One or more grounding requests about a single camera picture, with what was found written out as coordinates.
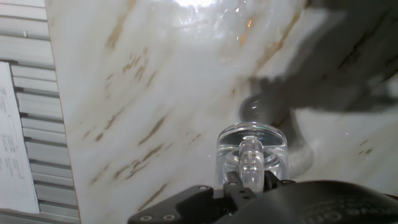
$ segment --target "gray slatted panel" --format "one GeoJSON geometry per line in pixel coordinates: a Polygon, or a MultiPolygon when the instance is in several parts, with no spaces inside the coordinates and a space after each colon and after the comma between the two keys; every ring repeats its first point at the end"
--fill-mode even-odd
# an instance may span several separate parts
{"type": "Polygon", "coordinates": [[[50,40],[49,27],[44,21],[0,17],[0,34],[50,40]]]}
{"type": "Polygon", "coordinates": [[[26,142],[26,148],[29,159],[70,166],[69,153],[66,145],[28,140],[26,142]]]}
{"type": "Polygon", "coordinates": [[[48,40],[44,0],[0,0],[0,59],[18,62],[11,70],[40,200],[40,214],[0,211],[0,223],[80,223],[48,40]]]}
{"type": "Polygon", "coordinates": [[[23,92],[17,93],[17,99],[22,113],[62,119],[60,98],[23,92]]]}
{"type": "Polygon", "coordinates": [[[60,207],[59,205],[52,205],[51,203],[42,202],[39,204],[40,211],[79,218],[79,211],[75,208],[60,207]]]}
{"type": "Polygon", "coordinates": [[[71,178],[56,177],[53,175],[38,174],[35,172],[32,173],[32,176],[33,180],[36,181],[73,187],[73,180],[71,178]]]}
{"type": "Polygon", "coordinates": [[[52,131],[42,131],[42,130],[31,129],[31,128],[22,128],[22,129],[24,131],[25,137],[29,137],[29,138],[37,139],[37,140],[41,140],[41,141],[61,143],[61,144],[67,143],[65,134],[62,134],[62,133],[55,133],[52,131]]]}
{"type": "Polygon", "coordinates": [[[14,77],[23,77],[39,80],[57,81],[54,70],[11,65],[14,77]]]}
{"type": "Polygon", "coordinates": [[[47,21],[45,8],[0,4],[0,16],[47,21]]]}
{"type": "Polygon", "coordinates": [[[50,42],[0,35],[0,58],[29,65],[53,67],[50,42]]]}
{"type": "Polygon", "coordinates": [[[32,220],[30,217],[18,217],[12,213],[0,213],[1,223],[12,223],[12,224],[49,224],[53,222],[44,222],[38,220],[32,220]]]}
{"type": "Polygon", "coordinates": [[[41,129],[44,131],[53,131],[57,133],[65,133],[65,126],[61,119],[50,119],[43,117],[28,116],[22,118],[22,126],[24,128],[41,129]]]}
{"type": "Polygon", "coordinates": [[[0,0],[0,3],[18,4],[21,6],[45,7],[44,0],[0,0]]]}
{"type": "Polygon", "coordinates": [[[77,206],[75,191],[55,185],[36,184],[37,198],[48,202],[77,206]]]}
{"type": "Polygon", "coordinates": [[[68,166],[48,166],[48,164],[42,162],[31,162],[30,168],[34,173],[47,174],[69,179],[72,178],[72,171],[68,166]]]}
{"type": "Polygon", "coordinates": [[[28,88],[32,90],[58,92],[57,82],[35,80],[31,78],[19,78],[19,77],[14,77],[13,80],[14,80],[14,85],[16,87],[28,88]]]}

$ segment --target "glass object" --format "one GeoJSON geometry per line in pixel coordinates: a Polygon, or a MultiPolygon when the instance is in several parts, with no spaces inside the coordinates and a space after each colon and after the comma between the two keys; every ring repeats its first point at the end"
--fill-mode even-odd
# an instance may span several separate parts
{"type": "Polygon", "coordinates": [[[287,141],[277,128],[257,122],[234,124],[217,141],[216,186],[226,182],[226,173],[236,171],[245,187],[262,192],[264,171],[280,180],[289,178],[287,141]]]}

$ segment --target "paper sheet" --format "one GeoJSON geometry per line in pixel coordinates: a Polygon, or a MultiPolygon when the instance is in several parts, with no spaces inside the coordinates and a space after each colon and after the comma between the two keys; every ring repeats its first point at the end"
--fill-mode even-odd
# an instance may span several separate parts
{"type": "Polygon", "coordinates": [[[39,213],[9,64],[0,62],[0,208],[39,213]]]}

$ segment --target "screw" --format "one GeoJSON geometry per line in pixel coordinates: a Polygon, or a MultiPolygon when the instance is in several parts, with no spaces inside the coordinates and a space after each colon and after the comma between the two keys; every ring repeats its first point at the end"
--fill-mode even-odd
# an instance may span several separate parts
{"type": "Polygon", "coordinates": [[[163,216],[164,220],[173,220],[174,218],[175,218],[174,215],[165,215],[165,216],[163,216]]]}
{"type": "Polygon", "coordinates": [[[143,217],[140,217],[141,221],[149,221],[152,219],[152,215],[144,215],[143,217]]]}

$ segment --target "white marble wall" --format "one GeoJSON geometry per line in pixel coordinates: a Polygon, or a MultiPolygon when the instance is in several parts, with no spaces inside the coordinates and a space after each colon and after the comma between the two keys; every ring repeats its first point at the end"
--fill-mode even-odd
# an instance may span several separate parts
{"type": "Polygon", "coordinates": [[[213,185],[217,135],[240,120],[287,134],[297,180],[398,194],[395,1],[46,6],[83,224],[213,185]]]}

